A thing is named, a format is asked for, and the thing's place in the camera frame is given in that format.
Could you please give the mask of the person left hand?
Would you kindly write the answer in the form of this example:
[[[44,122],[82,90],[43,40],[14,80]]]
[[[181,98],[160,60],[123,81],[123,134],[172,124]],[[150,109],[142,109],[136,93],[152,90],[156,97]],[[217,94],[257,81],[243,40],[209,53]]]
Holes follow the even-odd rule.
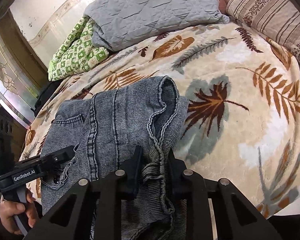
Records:
[[[26,199],[28,202],[27,207],[22,203],[12,202],[5,200],[4,197],[1,197],[0,200],[0,220],[4,228],[14,235],[22,235],[23,233],[17,226],[14,216],[19,214],[26,214],[29,226],[34,227],[35,223],[39,220],[38,212],[35,207],[35,198],[33,197],[32,192],[26,190]]]

